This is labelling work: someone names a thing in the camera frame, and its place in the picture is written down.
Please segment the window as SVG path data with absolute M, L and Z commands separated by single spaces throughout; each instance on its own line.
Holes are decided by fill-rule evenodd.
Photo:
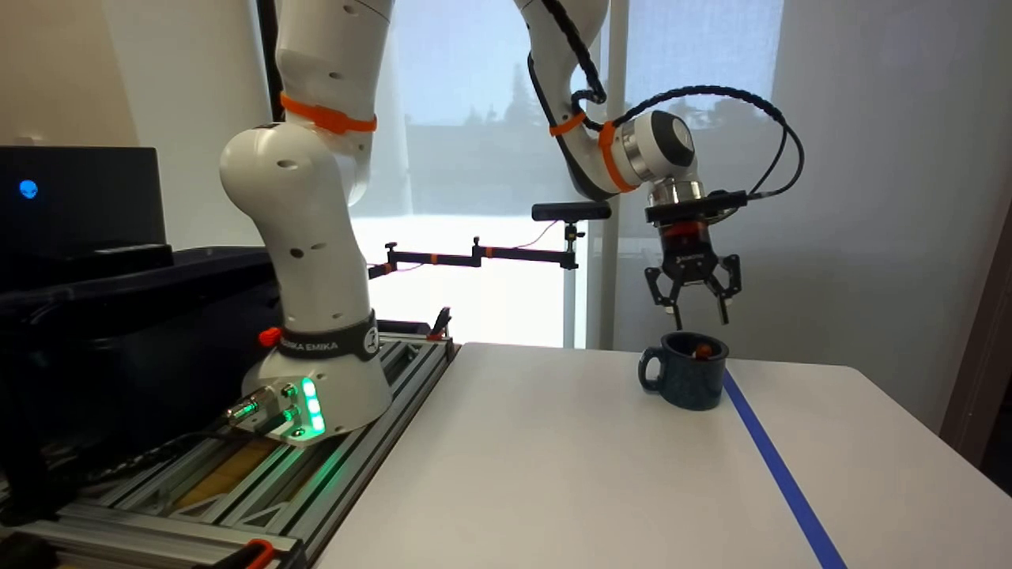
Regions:
M 784 0 L 618 0 L 618 42 L 592 47 L 603 76 L 623 54 L 610 102 L 716 84 L 769 97 Z M 534 96 L 529 43 L 512 0 L 397 0 L 380 77 L 380 133 L 368 193 L 352 209 L 370 262 L 383 245 L 466 254 L 492 245 L 563 245 L 536 202 L 578 198 Z M 610 222 L 583 224 L 576 271 L 536 262 L 480 269 L 420 267 L 370 284 L 383 319 L 430 322 L 451 307 L 459 341 L 636 352 L 673 328 L 643 269 L 660 259 L 643 221 L 644 192 L 612 202 Z

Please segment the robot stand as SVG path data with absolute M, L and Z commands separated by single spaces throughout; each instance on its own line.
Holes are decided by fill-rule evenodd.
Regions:
M 383 333 L 394 399 L 373 424 L 310 448 L 195 444 L 46 518 L 0 526 L 0 569 L 210 569 L 250 541 L 274 548 L 264 569 L 311 569 L 456 352 L 446 326 Z

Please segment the dark blue speckled mug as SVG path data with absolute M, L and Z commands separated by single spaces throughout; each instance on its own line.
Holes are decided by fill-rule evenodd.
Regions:
M 711 359 L 695 360 L 693 350 L 701 342 L 713 348 Z M 636 375 L 644 391 L 658 394 L 668 403 L 687 410 L 706 411 L 720 403 L 723 374 L 729 346 L 711 336 L 676 331 L 660 338 L 656 346 L 640 354 Z

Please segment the black bin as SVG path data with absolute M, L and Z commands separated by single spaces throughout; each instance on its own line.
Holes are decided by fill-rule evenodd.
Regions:
M 206 426 L 241 396 L 281 321 L 262 247 L 0 294 L 0 472 L 48 443 L 136 454 Z

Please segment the black laptop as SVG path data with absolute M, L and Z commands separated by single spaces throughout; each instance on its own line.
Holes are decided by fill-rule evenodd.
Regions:
M 155 148 L 0 145 L 0 291 L 171 263 Z

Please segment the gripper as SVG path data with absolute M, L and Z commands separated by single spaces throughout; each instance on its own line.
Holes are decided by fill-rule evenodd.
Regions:
M 704 222 L 677 222 L 662 227 L 662 267 L 647 267 L 644 278 L 655 306 L 662 307 L 683 331 L 678 297 L 684 284 L 705 282 L 718 301 L 720 324 L 730 323 L 729 305 L 743 288 L 740 257 L 730 254 L 720 257 L 713 252 L 708 225 Z M 671 282 L 663 294 L 659 278 L 665 274 Z

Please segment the blue tape strip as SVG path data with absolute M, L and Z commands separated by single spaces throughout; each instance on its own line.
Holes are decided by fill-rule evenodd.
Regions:
M 784 458 L 780 456 L 780 452 L 775 448 L 775 443 L 729 371 L 725 371 L 723 374 L 723 388 L 754 448 L 762 458 L 767 472 L 771 475 L 777 489 L 780 490 L 792 518 L 794 518 L 803 537 L 805 537 L 807 546 L 814 554 L 821 569 L 848 569 L 838 547 L 823 526 L 823 522 L 820 521 L 816 511 L 810 505 L 806 494 L 802 492 L 802 488 L 787 467 Z

